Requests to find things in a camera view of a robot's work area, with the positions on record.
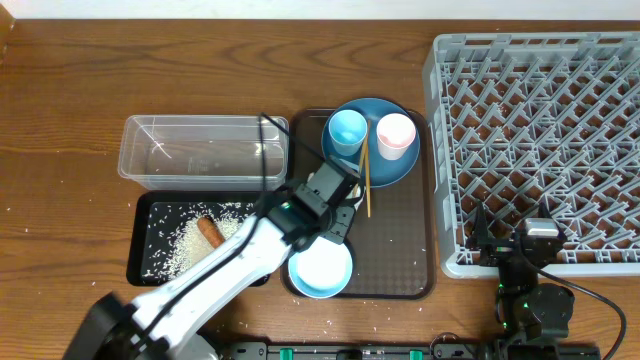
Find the light blue bowl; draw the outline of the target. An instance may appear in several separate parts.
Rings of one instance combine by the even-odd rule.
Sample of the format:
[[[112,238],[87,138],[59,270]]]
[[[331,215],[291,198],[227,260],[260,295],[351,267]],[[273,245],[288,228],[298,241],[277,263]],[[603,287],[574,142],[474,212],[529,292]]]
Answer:
[[[353,258],[349,248],[319,237],[307,249],[288,260],[287,270],[294,288],[301,294],[324,299],[340,293],[349,283]]]

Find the orange carrot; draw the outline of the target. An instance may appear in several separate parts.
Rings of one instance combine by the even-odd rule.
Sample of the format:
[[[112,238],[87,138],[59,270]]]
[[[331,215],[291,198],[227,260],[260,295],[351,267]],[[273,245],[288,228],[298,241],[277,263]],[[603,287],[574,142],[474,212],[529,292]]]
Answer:
[[[200,233],[214,249],[220,247],[225,242],[224,236],[210,218],[201,217],[197,220],[196,224]]]

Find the white rice pile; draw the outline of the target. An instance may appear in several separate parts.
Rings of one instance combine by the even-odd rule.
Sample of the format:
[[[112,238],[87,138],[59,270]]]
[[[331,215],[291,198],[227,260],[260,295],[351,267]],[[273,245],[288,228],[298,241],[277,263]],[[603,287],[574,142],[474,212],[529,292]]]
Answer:
[[[156,202],[150,208],[140,276],[144,284],[162,284],[181,275],[214,248],[197,227],[210,218],[224,236],[231,237],[253,213],[249,202]]]

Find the white napkin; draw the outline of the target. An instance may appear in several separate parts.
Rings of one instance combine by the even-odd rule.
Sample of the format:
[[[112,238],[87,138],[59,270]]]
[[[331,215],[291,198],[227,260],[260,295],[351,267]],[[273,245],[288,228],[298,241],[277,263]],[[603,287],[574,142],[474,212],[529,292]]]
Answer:
[[[307,177],[307,182],[310,181],[313,176],[314,176],[315,172],[311,172],[309,173],[308,177]],[[361,189],[356,186],[354,188],[354,190],[347,196],[347,200],[352,200],[352,199],[356,199],[357,201],[354,203],[354,208],[356,209],[356,211],[358,210],[359,206],[362,203],[362,199],[358,200],[357,198],[361,195],[362,191]]]

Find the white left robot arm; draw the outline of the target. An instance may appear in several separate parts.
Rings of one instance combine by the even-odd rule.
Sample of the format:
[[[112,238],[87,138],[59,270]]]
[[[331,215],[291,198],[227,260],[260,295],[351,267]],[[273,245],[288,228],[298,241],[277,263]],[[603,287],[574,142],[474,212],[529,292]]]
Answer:
[[[112,293],[88,311],[67,359],[173,359],[233,298],[319,238],[343,242],[360,175],[330,157],[308,180],[264,192],[238,231],[193,267],[124,305]]]

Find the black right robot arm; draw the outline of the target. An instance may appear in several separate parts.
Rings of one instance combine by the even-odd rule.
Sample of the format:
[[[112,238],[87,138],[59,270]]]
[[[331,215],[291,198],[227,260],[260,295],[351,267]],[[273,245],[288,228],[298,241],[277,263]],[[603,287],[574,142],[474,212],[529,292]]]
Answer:
[[[499,273],[494,313],[504,334],[477,347],[478,359],[558,359],[558,340],[569,334],[575,296],[565,286],[539,282],[541,268],[556,258],[566,241],[541,205],[538,215],[510,235],[489,230],[484,205],[476,206],[466,246],[480,252],[479,264]]]

